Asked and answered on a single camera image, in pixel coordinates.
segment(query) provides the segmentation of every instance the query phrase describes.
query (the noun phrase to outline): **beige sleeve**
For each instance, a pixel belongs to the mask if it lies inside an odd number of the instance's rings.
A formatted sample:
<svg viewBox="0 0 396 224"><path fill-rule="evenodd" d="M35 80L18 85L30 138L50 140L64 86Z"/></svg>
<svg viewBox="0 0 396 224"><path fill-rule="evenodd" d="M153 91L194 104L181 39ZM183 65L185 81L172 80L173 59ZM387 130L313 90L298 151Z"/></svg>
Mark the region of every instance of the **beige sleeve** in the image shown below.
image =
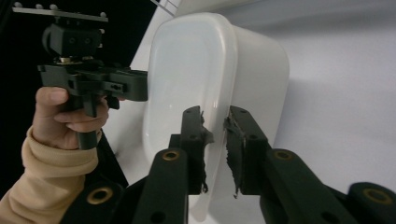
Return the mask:
<svg viewBox="0 0 396 224"><path fill-rule="evenodd" d="M96 148L47 147L29 129L21 154L25 172L0 202L0 223L59 223L98 163Z"/></svg>

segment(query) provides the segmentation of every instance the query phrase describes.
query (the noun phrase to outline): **white plastic container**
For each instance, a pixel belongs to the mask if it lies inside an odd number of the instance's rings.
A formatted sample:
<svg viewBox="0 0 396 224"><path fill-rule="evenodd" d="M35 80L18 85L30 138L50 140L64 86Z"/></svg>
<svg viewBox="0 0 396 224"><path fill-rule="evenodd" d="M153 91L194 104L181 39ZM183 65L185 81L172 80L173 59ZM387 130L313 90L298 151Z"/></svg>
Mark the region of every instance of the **white plastic container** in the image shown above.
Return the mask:
<svg viewBox="0 0 396 224"><path fill-rule="evenodd" d="M182 112L192 106L204 111L204 126L215 138L205 149L209 192L190 196L189 223L218 223L209 211L213 199L234 200L232 175L224 166L222 125L230 105L248 110L272 145L288 79L288 58L274 40L235 27L219 14L182 16L158 29L151 46L143 121L146 157L151 161L167 148L171 134L180 133ZM223 179L227 183L217 182L218 172L228 175ZM219 191L226 192L224 197L214 195L217 186L226 188Z"/></svg>

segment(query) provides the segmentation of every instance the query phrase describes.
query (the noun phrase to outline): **dark floor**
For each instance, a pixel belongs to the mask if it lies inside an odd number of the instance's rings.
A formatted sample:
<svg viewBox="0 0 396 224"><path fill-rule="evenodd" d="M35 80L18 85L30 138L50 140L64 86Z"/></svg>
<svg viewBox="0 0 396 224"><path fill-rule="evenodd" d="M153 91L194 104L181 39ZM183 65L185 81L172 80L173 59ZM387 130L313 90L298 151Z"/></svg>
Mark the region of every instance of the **dark floor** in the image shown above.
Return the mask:
<svg viewBox="0 0 396 224"><path fill-rule="evenodd" d="M129 66L149 25L155 5L148 0L41 0L19 1L24 7L56 4L63 11L99 15L104 11L109 23L103 36L102 49L96 58ZM36 66L50 63L51 57L41 45L44 29L52 17L10 12L0 4L0 196L21 176L21 144L30 127L35 108L35 92L41 87Z"/></svg>

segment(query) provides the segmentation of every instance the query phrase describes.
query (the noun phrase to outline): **person's arm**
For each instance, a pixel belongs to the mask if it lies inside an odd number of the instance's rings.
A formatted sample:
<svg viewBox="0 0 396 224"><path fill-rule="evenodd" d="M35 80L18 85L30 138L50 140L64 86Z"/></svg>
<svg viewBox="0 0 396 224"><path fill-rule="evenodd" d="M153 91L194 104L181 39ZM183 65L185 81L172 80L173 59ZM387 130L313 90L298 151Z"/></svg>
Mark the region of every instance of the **person's arm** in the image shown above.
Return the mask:
<svg viewBox="0 0 396 224"><path fill-rule="evenodd" d="M35 117L22 146L25 172L0 202L0 223L59 223L84 187L85 174L97 165L96 148L78 149L76 132L97 131L106 123L102 100L98 116L83 110L61 112L66 90L41 88Z"/></svg>

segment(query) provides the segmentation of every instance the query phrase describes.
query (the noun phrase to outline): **human hand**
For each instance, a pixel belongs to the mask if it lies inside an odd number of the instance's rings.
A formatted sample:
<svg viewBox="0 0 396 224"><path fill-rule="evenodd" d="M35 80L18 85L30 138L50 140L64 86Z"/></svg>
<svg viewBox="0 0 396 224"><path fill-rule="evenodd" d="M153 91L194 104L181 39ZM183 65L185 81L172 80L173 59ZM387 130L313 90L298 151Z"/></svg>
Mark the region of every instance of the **human hand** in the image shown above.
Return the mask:
<svg viewBox="0 0 396 224"><path fill-rule="evenodd" d="M105 98L96 107L96 118L87 116L83 109L64 112L68 98L63 88L42 87L37 91L33 119L33 138L37 142L60 149L78 149L76 132L99 132L105 125L108 118Z"/></svg>

